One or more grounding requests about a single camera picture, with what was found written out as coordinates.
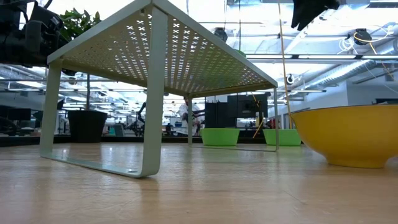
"wooden table surface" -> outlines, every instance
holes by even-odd
[[[54,151],[130,167],[142,144],[56,144]],[[397,189],[396,158],[385,169],[329,166],[305,147],[164,144],[160,172],[140,180],[42,159],[38,146],[0,148],[1,224],[397,223]]]

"perforated metal shelf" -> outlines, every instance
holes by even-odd
[[[147,85],[151,12],[168,15],[165,91],[192,97],[277,86],[277,82],[166,0],[135,0],[49,56],[62,67]]]

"white metal frame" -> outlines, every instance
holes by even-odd
[[[95,74],[98,76],[108,77],[109,75],[104,71],[95,70],[90,68],[87,70],[83,67],[76,67],[64,62],[64,54],[68,51],[79,47],[79,45],[84,44],[89,41],[92,37],[100,34],[107,28],[117,24],[119,21],[127,18],[132,13],[137,12],[147,6],[152,7],[152,35],[150,37],[150,54],[149,54],[149,69],[147,81],[134,83],[137,85],[144,85],[147,87],[147,113],[146,113],[146,127],[145,132],[151,133],[151,136],[147,135],[144,137],[144,153],[142,156],[141,170],[130,170],[123,167],[107,166],[101,163],[84,161],[78,159],[64,158],[60,156],[55,156],[52,154],[53,146],[53,136],[55,128],[55,115],[57,110],[57,100],[58,91],[60,86],[60,74],[62,68],[74,69],[76,71],[87,72]],[[174,18],[183,22],[186,26],[189,26],[195,32],[201,34],[211,43],[217,45],[220,49],[226,53],[232,55],[238,62],[245,64],[259,75],[261,75],[266,83],[259,83],[255,85],[248,86],[235,86],[232,88],[222,88],[219,90],[203,91],[198,93],[184,93],[181,91],[174,91],[171,88],[165,88],[165,70],[163,66],[166,57],[166,42],[167,42],[167,24],[168,15],[172,15]],[[188,117],[192,117],[192,99],[199,96],[211,96],[220,95],[227,93],[237,93],[242,91],[254,91],[266,88],[274,88],[276,92],[277,82],[265,74],[263,71],[258,69],[244,57],[242,57],[237,51],[233,50],[231,47],[227,46],[219,38],[215,37],[211,32],[206,30],[204,27],[199,25],[185,13],[176,8],[173,4],[169,3],[167,0],[136,0],[119,12],[113,14],[111,17],[107,18],[105,21],[101,22],[94,28],[85,32],[81,36],[77,37],[75,40],[71,41],[66,46],[54,52],[48,57],[48,63],[50,65],[47,92],[45,97],[44,106],[44,118],[43,118],[43,128],[42,135],[40,138],[40,156],[53,159],[60,162],[67,162],[70,164],[75,164],[91,169],[102,170],[105,172],[110,172],[114,174],[125,175],[128,177],[145,177],[149,175],[154,175],[158,173],[160,167],[160,149],[162,140],[162,130],[160,129],[162,125],[162,106],[163,106],[163,95],[164,91],[174,93],[177,95],[183,95],[188,98]],[[276,94],[275,96],[275,108],[277,106]],[[192,119],[188,119],[188,144],[192,145]]]

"yellow bowl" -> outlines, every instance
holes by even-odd
[[[308,110],[292,118],[301,140],[330,164],[382,168],[398,155],[398,105]]]

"potted plant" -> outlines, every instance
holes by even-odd
[[[86,10],[82,14],[76,9],[65,11],[60,17],[64,25],[60,32],[69,41],[101,22],[98,12],[92,17]],[[73,142],[100,142],[108,114],[90,110],[90,74],[87,74],[86,97],[85,110],[68,112],[70,135]]]

